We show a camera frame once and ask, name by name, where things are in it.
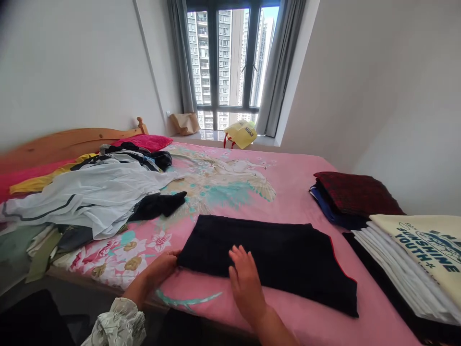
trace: clothes pile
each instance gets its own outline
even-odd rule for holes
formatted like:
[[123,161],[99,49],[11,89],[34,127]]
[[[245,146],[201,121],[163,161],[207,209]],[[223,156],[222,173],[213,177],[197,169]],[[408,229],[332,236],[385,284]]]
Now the clothes pile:
[[339,172],[315,173],[309,190],[325,217],[348,230],[366,227],[373,214],[405,215],[378,180],[367,175]]
[[420,340],[459,345],[461,217],[371,215],[370,219],[366,228],[352,231],[354,239],[344,234],[357,255]]
[[11,231],[50,224],[28,249],[34,258],[28,281],[44,274],[50,257],[110,238],[124,231],[127,222],[170,216],[185,202],[186,192],[159,193],[171,181],[184,178],[179,172],[165,172],[172,165],[167,151],[151,153],[129,142],[99,149],[99,155],[81,156],[52,177],[34,178],[19,187],[40,193],[0,204],[0,222],[9,222]]

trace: patterned sleeve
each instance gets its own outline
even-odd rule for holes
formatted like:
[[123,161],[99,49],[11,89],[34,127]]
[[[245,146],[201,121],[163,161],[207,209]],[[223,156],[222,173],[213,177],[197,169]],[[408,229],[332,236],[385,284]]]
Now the patterned sleeve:
[[82,346],[139,346],[146,337],[144,313],[126,298],[115,298],[109,312],[100,314]]

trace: pillow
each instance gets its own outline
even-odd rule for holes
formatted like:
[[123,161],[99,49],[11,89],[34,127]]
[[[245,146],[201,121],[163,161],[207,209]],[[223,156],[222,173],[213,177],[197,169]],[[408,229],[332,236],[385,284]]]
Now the pillow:
[[0,175],[0,203],[11,198],[10,187],[19,184],[27,179],[50,174],[67,163],[75,162],[75,159],[64,160],[47,165],[28,168],[22,171]]
[[115,143],[112,143],[113,146],[118,147],[120,144],[125,142],[133,143],[138,147],[145,148],[150,152],[155,152],[162,150],[168,146],[173,140],[164,136],[157,135],[136,135],[130,138],[120,139]]

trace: floral bedspread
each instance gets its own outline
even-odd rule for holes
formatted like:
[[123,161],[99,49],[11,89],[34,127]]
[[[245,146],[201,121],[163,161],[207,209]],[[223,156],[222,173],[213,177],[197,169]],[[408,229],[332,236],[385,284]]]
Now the floral bedspread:
[[[264,287],[268,303],[302,343],[309,345],[417,345],[415,337],[342,237],[309,195],[313,174],[336,171],[317,156],[209,148],[172,143],[171,170],[188,173],[162,189],[187,191],[186,202],[169,218],[133,222],[111,239],[93,242],[54,263],[106,285],[126,289],[162,251],[186,243],[199,214],[279,223],[312,223],[331,236],[345,273],[358,281],[359,319],[314,301]],[[300,263],[309,275],[312,263]],[[155,292],[155,299],[242,329],[228,279],[177,270]]]

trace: blue folded clothing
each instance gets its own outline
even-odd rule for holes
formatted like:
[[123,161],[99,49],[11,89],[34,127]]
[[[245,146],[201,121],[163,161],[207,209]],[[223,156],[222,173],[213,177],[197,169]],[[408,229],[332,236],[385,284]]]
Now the blue folded clothing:
[[343,214],[340,212],[333,212],[331,210],[330,205],[326,202],[326,199],[322,195],[321,191],[317,188],[317,186],[314,185],[313,187],[311,187],[310,192],[314,199],[317,201],[325,217],[331,223],[344,227],[348,230],[360,231],[360,229],[367,227],[366,222],[369,220],[367,220],[364,217]]

